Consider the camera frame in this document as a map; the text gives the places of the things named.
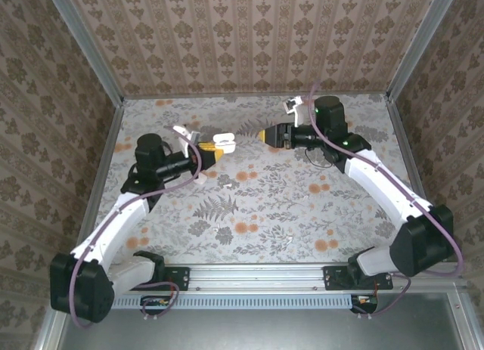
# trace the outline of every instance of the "metal frame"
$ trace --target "metal frame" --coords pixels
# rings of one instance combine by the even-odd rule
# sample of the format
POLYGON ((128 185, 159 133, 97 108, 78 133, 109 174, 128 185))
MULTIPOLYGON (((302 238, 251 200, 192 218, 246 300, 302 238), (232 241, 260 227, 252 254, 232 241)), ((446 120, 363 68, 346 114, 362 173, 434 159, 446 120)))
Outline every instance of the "metal frame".
POLYGON ((408 178, 410 179, 410 185, 418 196, 426 199, 424 186, 422 185, 420 175, 418 174, 417 164, 415 164, 414 156, 411 153, 410 144, 408 143, 407 135, 405 134, 405 129, 396 103, 395 101, 391 101, 388 97, 385 97, 385 102, 395 131, 396 139, 399 143, 400 151, 402 152, 403 162, 407 169, 408 178))
POLYGON ((405 87, 405 83, 410 78, 411 72, 427 48, 452 1, 454 0, 432 0, 425 17, 422 19, 422 23, 418 27, 387 89, 391 101, 396 101, 403 87, 405 87))
MULTIPOLYGON (((340 263, 284 264, 284 265, 186 265, 191 269, 189 296, 217 295, 219 298, 234 295, 345 295, 364 294, 368 291, 326 291, 323 267, 340 263)), ((449 272, 454 263, 440 263, 434 267, 449 272)), ((393 278, 393 290, 381 293, 400 293, 406 280, 393 278)), ((465 350, 483 349, 482 332, 465 291, 465 280, 419 274, 412 278, 409 293, 445 293, 451 308, 458 335, 465 350)), ((131 291, 127 295, 159 295, 155 291, 131 291)), ((67 315, 49 310, 37 343, 37 350, 54 350, 60 345, 67 315)))
POLYGON ((104 87, 107 95, 115 107, 120 107, 122 99, 122 90, 118 86, 114 75, 111 73, 109 65, 103 59, 94 39, 82 22, 81 15, 76 10, 71 0, 52 0, 55 7, 59 10, 62 19, 65 21, 70 33, 74 36, 87 58, 89 65, 95 71, 99 81, 104 87))
MULTIPOLYGON (((123 295, 113 303, 111 311, 141 310, 144 295, 123 295)), ((205 293, 182 293, 172 307, 174 310, 272 310, 272 309, 351 309, 351 295, 319 294, 239 294, 207 295, 205 293)), ((160 309, 159 305, 147 304, 145 309, 160 309)))
POLYGON ((120 107, 114 111, 113 121, 107 135, 106 144, 104 145, 101 161, 99 162, 98 172, 94 184, 92 185, 91 196, 89 197, 88 205, 85 208, 84 219, 82 220, 79 236, 77 237, 76 245, 79 245, 89 236, 92 229, 95 227, 96 217, 98 216, 99 206, 104 192, 104 185, 106 184, 107 174, 109 174, 109 166, 111 164, 111 157, 113 156, 114 147, 118 138, 121 124, 123 123, 124 108, 120 107))
MULTIPOLYGON (((333 95, 367 95, 367 94, 382 94, 382 91, 364 91, 358 93, 357 91, 315 91, 314 95, 333 94, 333 95)), ((240 92, 240 93, 189 93, 189 94, 156 94, 156 95, 126 95, 127 100, 138 99, 173 99, 173 98, 233 98, 237 97, 294 97, 300 95, 301 97, 307 97, 309 90, 307 91, 258 91, 258 92, 240 92)))

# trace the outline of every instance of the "cable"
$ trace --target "cable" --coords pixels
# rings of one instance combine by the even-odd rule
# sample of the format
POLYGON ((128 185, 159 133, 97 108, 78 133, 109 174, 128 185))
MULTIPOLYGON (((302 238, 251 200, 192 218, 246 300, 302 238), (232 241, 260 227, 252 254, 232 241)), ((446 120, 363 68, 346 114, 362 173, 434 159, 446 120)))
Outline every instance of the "cable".
POLYGON ((333 165, 332 163, 330 163, 330 165, 329 165, 329 166, 321 166, 321 165, 316 165, 316 164, 315 164, 314 162, 312 162, 312 161, 311 161, 311 159, 309 158, 309 156, 308 156, 308 149, 307 149, 307 148, 304 150, 304 154, 306 155, 306 158, 309 160, 309 163, 311 163, 311 165, 316 166, 316 167, 319 167, 320 169, 329 169, 329 168, 330 168, 330 167, 333 165))
POLYGON ((311 119, 312 128, 316 131, 319 138, 321 140, 323 140, 328 146, 334 148, 335 150, 338 150, 339 152, 342 152, 345 155, 348 155, 350 157, 355 157, 357 159, 360 159, 364 163, 367 163, 371 167, 375 168, 375 170, 378 170, 379 172, 381 172, 383 174, 383 176, 385 176, 385 178, 388 179, 388 181, 390 181, 393 184, 393 186, 395 186, 403 194, 405 199, 407 199, 410 203, 412 203, 413 206, 415 206, 418 210, 420 210, 420 212, 423 215, 425 215, 425 217, 427 219, 429 219, 429 221, 433 225, 435 225, 435 227, 440 231, 440 233, 442 233, 442 235, 446 238, 446 240, 451 244, 452 249, 454 250, 454 253, 458 258, 457 265, 456 265, 455 269, 452 272, 448 272, 448 273, 426 271, 427 273, 433 274, 433 275, 436 275, 436 276, 441 276, 441 277, 457 277, 459 274, 461 274, 463 269, 464 269, 464 258, 462 256, 462 252, 459 249, 459 246, 455 242, 454 238, 452 238, 452 236, 444 229, 444 227, 441 226, 441 224, 438 223, 437 220, 435 220, 434 217, 431 216, 431 214, 429 214, 428 211, 426 211, 425 208, 422 207, 422 205, 420 205, 418 202, 414 201, 414 198, 406 191, 406 189, 404 189, 400 185, 400 183, 397 182, 397 180, 395 180, 391 176, 391 174, 389 174, 389 172, 386 169, 377 165, 376 163, 372 162, 371 160, 367 159, 366 157, 360 156, 357 153, 353 153, 351 151, 345 150, 344 148, 337 146, 336 144, 331 142, 326 136, 324 136, 322 134, 322 132, 319 130, 318 126, 316 125, 316 121, 315 121, 315 117, 314 117, 314 109, 312 109, 312 95, 315 93, 316 88, 317 88, 317 84, 314 84, 311 88, 311 91, 309 92, 308 112, 309 112, 309 118, 311 119))
POLYGON ((402 299, 402 297, 406 294, 406 292, 408 291, 408 289, 410 288, 410 285, 411 285, 411 278, 410 277, 407 277, 407 276, 402 276, 400 274, 392 274, 393 277, 397 277, 397 278, 403 278, 403 279, 406 279, 407 280, 407 285, 405 286, 405 288, 399 293, 399 295, 392 301, 392 303, 390 303, 388 306, 386 306, 385 308, 382 308, 381 310, 379 311, 376 311, 374 312, 373 314, 368 314, 363 308, 361 307, 358 307, 358 306, 355 306, 353 305, 353 308, 356 308, 358 311, 360 311, 362 314, 366 314, 366 316, 368 318, 371 318, 373 316, 380 316, 381 314, 384 314, 385 312, 389 311, 393 306, 396 305, 396 303, 398 301, 400 301, 400 299, 402 299))
MULTIPOLYGON (((135 287, 135 290, 137 288, 151 288, 151 287, 158 287, 158 286, 175 287, 175 291, 176 291, 175 297, 172 299, 172 301, 170 301, 170 303, 166 306, 166 308, 163 311, 161 311, 159 314, 156 315, 157 317, 162 317, 170 310, 171 307, 173 307, 173 305, 176 303, 178 299, 178 295, 180 294, 180 287, 178 287, 178 284, 176 284, 175 282, 156 282, 156 283, 140 284, 139 286, 135 287)), ((146 313, 146 306, 149 302, 150 300, 147 299, 146 301, 143 302, 143 307, 141 307, 141 312, 143 313, 145 320, 147 319, 148 316, 150 316, 149 314, 146 313)))
POLYGON ((104 231, 106 230, 108 225, 111 224, 111 222, 113 222, 113 220, 118 216, 119 213, 121 213, 127 206, 133 204, 135 201, 143 200, 143 199, 146 199, 148 197, 152 197, 154 195, 161 195, 161 194, 164 194, 164 193, 169 193, 169 192, 174 191, 174 190, 178 190, 179 188, 190 184, 193 180, 195 180, 195 178, 197 178, 198 174, 200 174, 200 171, 202 171, 202 156, 200 155, 200 151, 197 149, 197 146, 195 146, 184 135, 182 135, 181 133, 178 133, 177 131, 175 131, 171 127, 168 127, 168 130, 175 133, 182 140, 186 141, 188 143, 188 145, 190 146, 190 148, 194 151, 195 156, 197 157, 197 170, 195 171, 195 173, 193 174, 193 176, 191 178, 189 178, 187 181, 182 182, 181 184, 178 184, 178 185, 175 185, 175 186, 172 186, 172 187, 166 187, 166 188, 161 189, 161 190, 151 191, 150 193, 146 193, 146 194, 140 195, 139 197, 134 197, 134 198, 126 201, 124 204, 122 204, 118 208, 117 211, 115 211, 115 212, 113 212, 113 214, 111 214, 111 216, 108 218, 108 220, 106 220, 105 223, 103 224, 103 226, 99 229, 98 233, 94 236, 94 238, 92 238, 91 244, 85 248, 85 251, 82 253, 82 255, 77 260, 77 263, 76 263, 76 265, 74 266, 74 269, 73 269, 73 273, 70 277, 69 310, 70 310, 70 315, 73 319, 73 323, 77 327, 87 329, 88 327, 90 327, 92 325, 92 324, 87 324, 87 325, 81 324, 79 322, 79 318, 77 317, 77 314, 76 314, 76 306, 74 304, 74 291, 75 291, 75 288, 76 288, 77 274, 79 273, 79 269, 81 268, 81 264, 84 262, 84 259, 88 255, 91 247, 96 244, 96 242, 99 240, 101 235, 104 233, 104 231))
POLYGON ((373 296, 375 296, 375 298, 378 301, 378 284, 377 284, 377 280, 375 280, 375 292, 373 293, 373 296))

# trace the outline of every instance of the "patterned wall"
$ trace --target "patterned wall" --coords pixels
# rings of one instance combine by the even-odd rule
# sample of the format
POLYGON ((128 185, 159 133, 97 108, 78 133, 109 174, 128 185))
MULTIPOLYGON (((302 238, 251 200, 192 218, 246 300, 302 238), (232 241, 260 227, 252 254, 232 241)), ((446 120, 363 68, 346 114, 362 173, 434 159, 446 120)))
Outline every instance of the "patterned wall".
POLYGON ((0 348, 28 348, 75 244, 113 107, 51 0, 0 0, 0 348))
POLYGON ((397 105, 428 197, 454 211, 484 319, 484 0, 454 0, 397 105))
POLYGON ((73 0, 131 98, 384 91, 431 0, 73 0))

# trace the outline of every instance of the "table surface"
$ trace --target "table surface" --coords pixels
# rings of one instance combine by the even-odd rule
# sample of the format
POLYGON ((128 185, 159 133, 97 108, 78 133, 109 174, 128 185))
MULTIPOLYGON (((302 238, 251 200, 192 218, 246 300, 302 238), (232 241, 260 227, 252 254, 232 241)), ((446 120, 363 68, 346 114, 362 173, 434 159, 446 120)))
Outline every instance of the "table surface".
MULTIPOLYGON (((350 131, 366 138, 408 184, 383 96, 339 97, 350 131)), ((362 249, 391 243, 396 229, 352 179, 335 167, 313 166, 303 149, 276 150, 257 138, 260 130, 291 121, 282 106, 286 99, 125 101, 97 223, 118 197, 141 135, 157 133, 177 151, 178 140, 165 127, 187 125, 202 133, 202 141, 233 132, 237 148, 206 172, 204 185, 192 183, 162 196, 132 230, 116 261, 143 249, 165 256, 170 264, 345 262, 362 249)), ((308 155, 313 163, 327 166, 321 151, 308 155)))

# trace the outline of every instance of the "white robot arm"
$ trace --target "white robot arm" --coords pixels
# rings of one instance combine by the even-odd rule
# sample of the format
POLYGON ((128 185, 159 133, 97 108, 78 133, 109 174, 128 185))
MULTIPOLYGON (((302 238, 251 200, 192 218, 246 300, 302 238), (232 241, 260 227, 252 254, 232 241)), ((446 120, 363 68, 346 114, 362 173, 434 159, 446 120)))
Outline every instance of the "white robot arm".
MULTIPOLYGON (((276 148, 304 147, 309 150, 322 150, 329 163, 333 163, 342 173, 358 182, 375 199, 399 230, 391 245, 369 248, 349 259, 348 272, 352 273, 353 281, 357 284, 365 278, 371 279, 377 274, 396 271, 411 277, 448 258, 453 253, 451 245, 412 204, 420 204, 450 235, 453 231, 451 211, 446 206, 432 206, 385 168, 413 198, 409 202, 380 170, 330 147, 319 138, 311 125, 301 124, 301 103, 302 99, 298 97, 289 99, 284 107, 287 113, 294 113, 294 123, 269 127, 259 133, 260 139, 276 148)), ((361 136, 348 132, 344 108, 338 97, 325 96, 316 99, 315 113, 316 125, 329 141, 369 159, 379 168, 384 168, 376 153, 371 150, 371 145, 361 136)))
MULTIPOLYGON (((214 165, 224 153, 234 152, 232 133, 215 135, 212 143, 197 143, 197 132, 190 132, 181 126, 175 126, 174 129, 197 145, 203 170, 214 165)), ((166 182, 179 177, 183 172, 195 173, 196 156, 190 152, 186 141, 180 140, 180 144, 181 152, 165 155, 160 136, 148 134, 138 139, 136 164, 130 169, 128 179, 110 213, 70 255, 57 254, 52 260, 50 277, 53 309, 70 313, 69 284, 79 260, 82 263, 76 278, 76 313, 92 322, 99 322, 106 316, 116 297, 141 283, 153 279, 163 280, 163 257, 153 253, 141 251, 121 265, 111 267, 111 263, 126 242, 131 229, 148 215, 160 195, 140 200, 136 198, 163 189, 166 182), (127 202, 130 204, 120 210, 127 202)), ((201 175, 195 180, 198 184, 204 183, 201 175)))

